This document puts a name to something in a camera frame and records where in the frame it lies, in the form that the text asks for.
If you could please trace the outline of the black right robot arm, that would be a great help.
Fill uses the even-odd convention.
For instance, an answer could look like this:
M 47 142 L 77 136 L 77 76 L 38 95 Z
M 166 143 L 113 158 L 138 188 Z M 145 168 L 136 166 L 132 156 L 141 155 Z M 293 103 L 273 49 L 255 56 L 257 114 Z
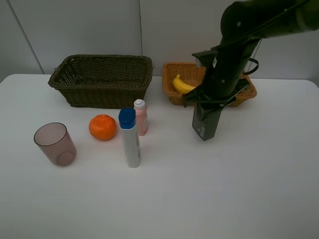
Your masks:
M 220 23 L 222 39 L 210 50 L 193 56 L 205 67 L 201 84 L 182 97 L 183 105 L 208 104 L 217 108 L 235 101 L 249 85 L 245 72 L 261 39 L 319 28 L 317 0 L 247 0 L 226 8 Z

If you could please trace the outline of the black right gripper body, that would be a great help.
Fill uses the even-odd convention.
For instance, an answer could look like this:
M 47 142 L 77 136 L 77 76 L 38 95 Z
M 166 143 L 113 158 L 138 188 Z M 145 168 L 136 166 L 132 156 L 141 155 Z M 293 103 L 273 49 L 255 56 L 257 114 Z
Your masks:
M 197 103 L 230 104 L 248 86 L 248 80 L 239 74 L 206 74 L 198 87 L 183 96 L 183 106 L 186 108 Z

